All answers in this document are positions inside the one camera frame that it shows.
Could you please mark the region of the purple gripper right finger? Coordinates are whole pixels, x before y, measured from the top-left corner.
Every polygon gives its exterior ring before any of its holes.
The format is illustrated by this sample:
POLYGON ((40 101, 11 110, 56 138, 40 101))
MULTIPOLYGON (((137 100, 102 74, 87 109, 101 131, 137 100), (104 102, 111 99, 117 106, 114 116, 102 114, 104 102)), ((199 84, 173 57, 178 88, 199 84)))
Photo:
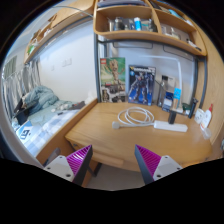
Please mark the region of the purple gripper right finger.
POLYGON ((145 184, 150 184, 182 169, 170 156, 159 156, 139 145, 135 145, 135 157, 145 184))

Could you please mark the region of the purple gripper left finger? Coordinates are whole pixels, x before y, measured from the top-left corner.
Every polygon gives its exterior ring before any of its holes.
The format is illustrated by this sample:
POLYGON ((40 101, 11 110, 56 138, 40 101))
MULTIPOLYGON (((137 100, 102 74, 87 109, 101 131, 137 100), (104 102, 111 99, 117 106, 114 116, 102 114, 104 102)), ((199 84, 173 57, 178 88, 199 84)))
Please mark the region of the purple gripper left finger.
POLYGON ((45 170, 65 180, 81 186, 93 155, 91 145, 83 147, 67 157, 59 155, 45 170))

